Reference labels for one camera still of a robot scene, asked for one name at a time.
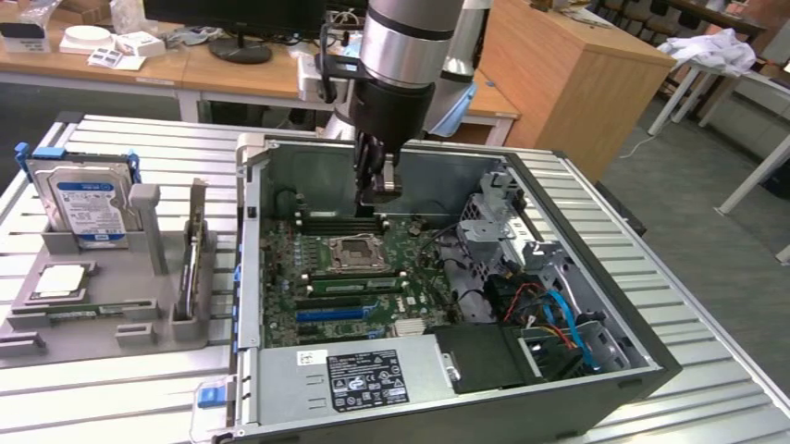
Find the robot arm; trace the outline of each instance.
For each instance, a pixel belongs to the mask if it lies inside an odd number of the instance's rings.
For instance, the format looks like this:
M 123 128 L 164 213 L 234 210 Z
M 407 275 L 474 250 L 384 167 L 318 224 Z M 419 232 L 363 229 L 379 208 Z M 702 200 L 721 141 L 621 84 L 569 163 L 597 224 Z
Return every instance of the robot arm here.
M 370 0 L 359 58 L 319 55 L 323 77 L 352 80 L 344 117 L 355 126 L 356 203 L 370 211 L 400 196 L 400 150 L 423 128 L 463 4 Z

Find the aluminum extrusion table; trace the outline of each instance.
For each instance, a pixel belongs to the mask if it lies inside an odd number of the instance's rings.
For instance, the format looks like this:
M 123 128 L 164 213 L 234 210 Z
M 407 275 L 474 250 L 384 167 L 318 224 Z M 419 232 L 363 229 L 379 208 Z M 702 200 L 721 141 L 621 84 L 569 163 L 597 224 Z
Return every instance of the aluminum extrusion table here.
M 211 345 L 199 351 L 0 370 L 4 444 L 108 439 L 113 443 L 190 442 L 192 391 L 200 382 L 228 372 L 236 248 L 234 150 L 239 134 L 250 131 L 260 129 L 84 116 L 76 124 L 56 123 L 47 132 L 41 144 L 73 151 L 135 149 L 143 181 L 162 185 L 163 230 L 183 227 L 192 179 L 208 182 L 207 220 L 220 235 Z M 563 442 L 790 442 L 787 398 L 579 171 L 550 153 L 518 152 L 683 365 L 681 374 L 646 401 L 622 407 L 583 437 Z M 527 209 L 527 214 L 550 238 L 537 210 Z M 41 247 L 37 233 L 45 223 L 35 190 L 19 175 L 0 197 L 0 318 Z M 202 416 L 200 425 L 222 427 L 223 420 L 224 409 L 215 409 Z

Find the green circuit board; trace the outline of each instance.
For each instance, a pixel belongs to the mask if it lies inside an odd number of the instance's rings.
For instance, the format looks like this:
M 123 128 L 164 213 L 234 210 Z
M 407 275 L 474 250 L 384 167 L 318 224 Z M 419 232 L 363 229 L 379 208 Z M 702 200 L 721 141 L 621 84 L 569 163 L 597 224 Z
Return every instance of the green circuit board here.
M 435 230 L 418 229 L 412 217 L 391 218 L 383 234 L 302 234 L 292 221 L 274 221 L 262 239 L 264 254 L 263 330 L 267 347 L 392 336 L 399 319 L 420 318 L 427 327 L 446 325 L 452 316 L 450 284 L 435 249 L 420 247 Z M 338 263 L 342 247 L 376 246 L 383 261 L 374 269 Z M 348 255 L 354 268 L 358 254 Z M 300 308 L 300 303 L 348 306 Z M 298 322 L 298 314 L 363 311 L 350 320 Z

